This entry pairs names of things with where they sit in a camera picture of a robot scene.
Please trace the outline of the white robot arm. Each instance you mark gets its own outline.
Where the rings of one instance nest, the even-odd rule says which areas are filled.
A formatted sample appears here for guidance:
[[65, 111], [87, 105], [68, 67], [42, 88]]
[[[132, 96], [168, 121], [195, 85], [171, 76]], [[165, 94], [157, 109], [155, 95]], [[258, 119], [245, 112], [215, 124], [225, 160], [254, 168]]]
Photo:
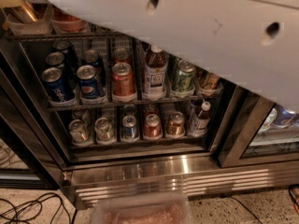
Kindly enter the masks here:
[[27, 0], [144, 40], [299, 111], [299, 0]]

